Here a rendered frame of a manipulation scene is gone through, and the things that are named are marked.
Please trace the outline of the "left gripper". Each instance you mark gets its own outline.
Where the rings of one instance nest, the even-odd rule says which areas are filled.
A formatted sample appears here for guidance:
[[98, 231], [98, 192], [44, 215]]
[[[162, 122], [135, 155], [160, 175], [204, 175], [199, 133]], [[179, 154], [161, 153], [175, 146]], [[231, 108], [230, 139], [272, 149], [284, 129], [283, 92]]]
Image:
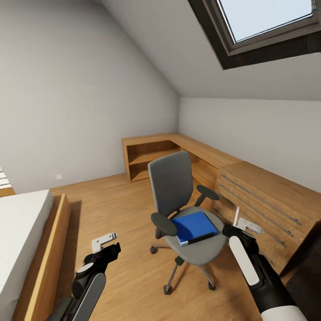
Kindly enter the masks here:
[[102, 251], [99, 251], [95, 254], [92, 253], [92, 254], [86, 256], [84, 259], [84, 263], [87, 263], [96, 257], [102, 257], [106, 261], [106, 267], [107, 267], [107, 265], [110, 262], [112, 262], [118, 258], [119, 253], [121, 253], [120, 243], [117, 243], [116, 245], [112, 244], [106, 248], [103, 248]]

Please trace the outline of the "swivel chair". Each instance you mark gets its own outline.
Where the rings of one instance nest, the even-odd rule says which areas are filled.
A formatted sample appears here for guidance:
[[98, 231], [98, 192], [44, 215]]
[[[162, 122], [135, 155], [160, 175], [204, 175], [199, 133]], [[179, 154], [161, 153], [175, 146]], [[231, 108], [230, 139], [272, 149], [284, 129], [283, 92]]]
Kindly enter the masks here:
[[[185, 150], [178, 151], [148, 164], [149, 178], [151, 182], [156, 212], [151, 215], [151, 220], [156, 226], [155, 237], [164, 237], [167, 244], [152, 244], [151, 254], [156, 252], [155, 247], [171, 247], [178, 255], [175, 258], [175, 267], [168, 281], [164, 286], [164, 293], [170, 293], [170, 285], [178, 266], [185, 261], [199, 267], [208, 279], [210, 290], [215, 290], [215, 284], [210, 276], [203, 269], [203, 265], [212, 262], [222, 252], [226, 243], [227, 235], [222, 234], [223, 222], [213, 213], [200, 207], [206, 197], [212, 200], [219, 200], [219, 196], [213, 190], [197, 185], [201, 193], [194, 206], [180, 210], [188, 204], [193, 193], [193, 178], [189, 153]], [[203, 212], [210, 223], [214, 226], [217, 234], [206, 239], [181, 247], [178, 239], [178, 229], [171, 221], [182, 216]], [[174, 213], [174, 214], [173, 214]], [[173, 214], [173, 215], [172, 215]]]

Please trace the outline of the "folder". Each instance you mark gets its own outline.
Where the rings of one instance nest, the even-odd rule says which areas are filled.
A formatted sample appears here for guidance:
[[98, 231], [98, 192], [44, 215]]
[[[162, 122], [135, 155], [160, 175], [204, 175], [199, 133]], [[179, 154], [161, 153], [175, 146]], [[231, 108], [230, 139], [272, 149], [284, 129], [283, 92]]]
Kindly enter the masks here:
[[189, 214], [171, 221], [178, 229], [176, 237], [181, 247], [217, 234], [216, 229], [203, 212]]

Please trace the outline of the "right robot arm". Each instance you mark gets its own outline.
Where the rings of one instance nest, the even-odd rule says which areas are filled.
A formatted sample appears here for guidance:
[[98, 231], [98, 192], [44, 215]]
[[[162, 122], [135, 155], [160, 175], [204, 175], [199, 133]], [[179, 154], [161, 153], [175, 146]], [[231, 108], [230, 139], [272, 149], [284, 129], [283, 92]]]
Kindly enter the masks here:
[[266, 257], [259, 254], [256, 238], [245, 230], [263, 234], [258, 225], [240, 218], [236, 227], [225, 223], [222, 234], [243, 273], [263, 321], [307, 321]]

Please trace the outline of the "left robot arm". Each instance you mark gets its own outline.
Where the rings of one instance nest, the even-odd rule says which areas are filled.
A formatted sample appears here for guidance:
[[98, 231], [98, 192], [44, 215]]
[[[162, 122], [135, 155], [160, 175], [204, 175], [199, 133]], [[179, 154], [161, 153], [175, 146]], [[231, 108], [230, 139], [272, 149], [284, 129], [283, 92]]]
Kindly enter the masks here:
[[106, 284], [107, 265], [121, 253], [120, 243], [103, 245], [117, 238], [117, 232], [111, 232], [92, 241], [92, 254], [85, 257], [72, 284], [74, 297], [64, 296], [46, 321], [89, 320]]

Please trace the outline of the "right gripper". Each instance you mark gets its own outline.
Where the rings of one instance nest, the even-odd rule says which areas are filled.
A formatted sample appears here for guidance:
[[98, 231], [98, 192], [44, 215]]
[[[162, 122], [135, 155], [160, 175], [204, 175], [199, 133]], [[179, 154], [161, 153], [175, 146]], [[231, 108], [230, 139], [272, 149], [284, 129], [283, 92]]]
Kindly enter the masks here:
[[222, 229], [222, 234], [223, 235], [227, 235], [228, 238], [230, 238], [230, 236], [232, 236], [233, 232], [239, 231], [241, 229], [234, 227], [231, 224], [225, 223], [223, 229]]

